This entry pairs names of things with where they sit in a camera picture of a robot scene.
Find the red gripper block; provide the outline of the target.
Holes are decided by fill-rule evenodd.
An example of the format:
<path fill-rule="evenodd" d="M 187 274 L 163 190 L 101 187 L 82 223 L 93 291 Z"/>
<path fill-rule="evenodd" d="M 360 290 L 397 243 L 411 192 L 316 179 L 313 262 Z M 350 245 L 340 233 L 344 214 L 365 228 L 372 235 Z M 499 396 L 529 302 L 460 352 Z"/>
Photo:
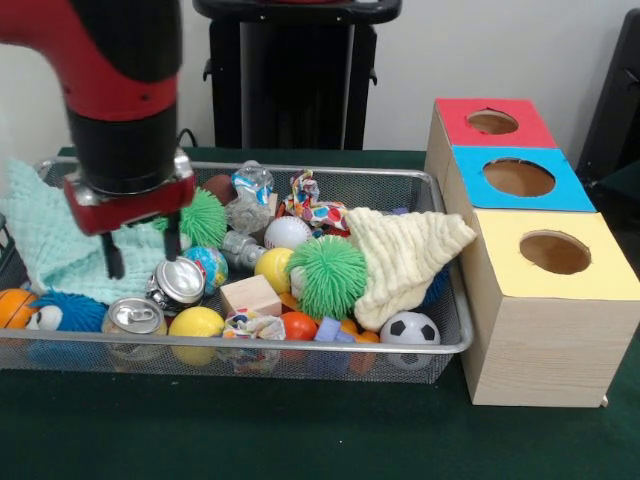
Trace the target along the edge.
<path fill-rule="evenodd" d="M 124 225 L 166 216 L 165 258 L 169 262 L 176 260 L 181 252 L 180 210 L 191 204 L 195 188 L 193 172 L 184 178 L 172 178 L 157 189 L 133 195 L 101 194 L 91 189 L 78 172 L 67 175 L 63 182 L 63 191 L 79 230 L 87 236 L 101 235 L 110 279 L 122 279 L 125 274 L 121 251 L 112 234 Z"/>

